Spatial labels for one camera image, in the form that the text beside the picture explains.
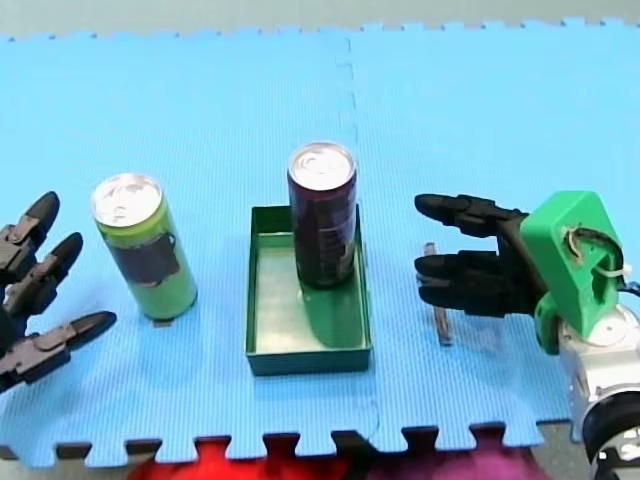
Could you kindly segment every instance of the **green plastic box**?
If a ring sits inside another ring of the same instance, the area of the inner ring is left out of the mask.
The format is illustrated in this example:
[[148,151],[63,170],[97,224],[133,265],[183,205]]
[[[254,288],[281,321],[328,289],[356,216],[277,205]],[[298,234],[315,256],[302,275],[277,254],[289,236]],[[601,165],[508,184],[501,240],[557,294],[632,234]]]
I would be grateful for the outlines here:
[[254,375],[366,370],[372,347],[359,210],[355,274],[332,290],[298,280],[288,206],[254,207],[251,217],[245,349]]

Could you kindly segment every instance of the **red object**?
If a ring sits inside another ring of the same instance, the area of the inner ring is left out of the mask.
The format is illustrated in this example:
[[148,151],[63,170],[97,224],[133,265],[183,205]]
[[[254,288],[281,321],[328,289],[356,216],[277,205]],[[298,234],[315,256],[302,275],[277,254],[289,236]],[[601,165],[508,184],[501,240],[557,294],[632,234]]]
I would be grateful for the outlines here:
[[270,442],[268,456],[257,460],[227,460],[226,449],[224,443],[202,443],[195,463],[163,465],[150,460],[128,480],[342,480],[349,465],[339,457],[295,457],[288,441]]

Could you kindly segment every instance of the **can label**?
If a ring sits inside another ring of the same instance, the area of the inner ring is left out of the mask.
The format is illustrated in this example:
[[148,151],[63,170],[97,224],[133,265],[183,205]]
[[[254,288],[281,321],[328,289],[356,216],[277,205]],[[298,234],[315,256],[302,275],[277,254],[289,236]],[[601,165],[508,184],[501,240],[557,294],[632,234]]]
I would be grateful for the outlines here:
[[311,200],[292,186],[296,264],[301,279],[318,287],[336,285],[353,273],[355,189],[345,185],[331,198]]
[[144,288],[155,288],[171,275],[180,272],[175,248],[176,238],[169,232],[147,243],[128,248],[109,245],[124,278]]

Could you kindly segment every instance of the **robotic hand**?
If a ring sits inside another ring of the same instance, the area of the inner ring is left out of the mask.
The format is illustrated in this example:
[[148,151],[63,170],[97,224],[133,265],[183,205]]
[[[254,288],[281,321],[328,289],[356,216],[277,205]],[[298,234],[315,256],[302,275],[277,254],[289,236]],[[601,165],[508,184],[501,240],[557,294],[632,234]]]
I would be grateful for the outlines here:
[[560,192],[532,214],[459,195],[418,195],[423,215],[498,253],[461,251],[415,261],[423,301],[471,315],[534,317],[541,348],[570,379],[573,428],[595,480],[640,478],[640,321],[618,304],[622,249],[600,199]]
[[0,393],[21,382],[33,383],[69,362],[71,350],[92,341],[116,321],[115,314],[98,312],[44,334],[25,336],[29,317],[51,305],[82,250],[82,236],[73,233],[42,263],[36,260],[59,207],[58,196],[49,192],[17,225],[0,231]]

